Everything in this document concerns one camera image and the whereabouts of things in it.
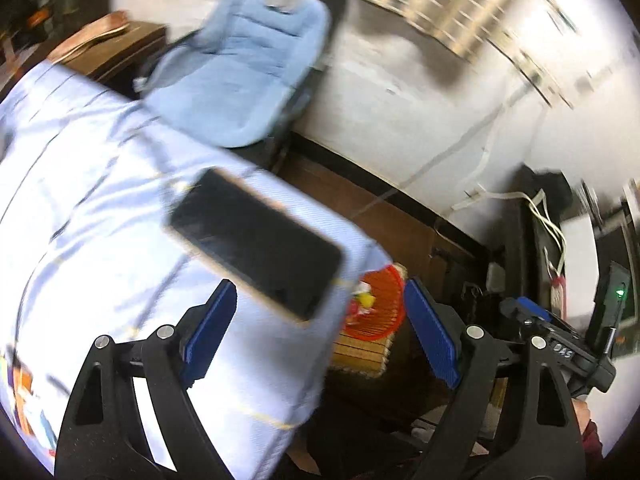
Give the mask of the person right hand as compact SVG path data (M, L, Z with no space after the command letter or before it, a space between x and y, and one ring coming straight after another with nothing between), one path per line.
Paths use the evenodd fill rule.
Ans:
M589 406L585 401L579 399L573 399L572 405L576 415L580 435L583 437L586 434L587 427L591 420Z

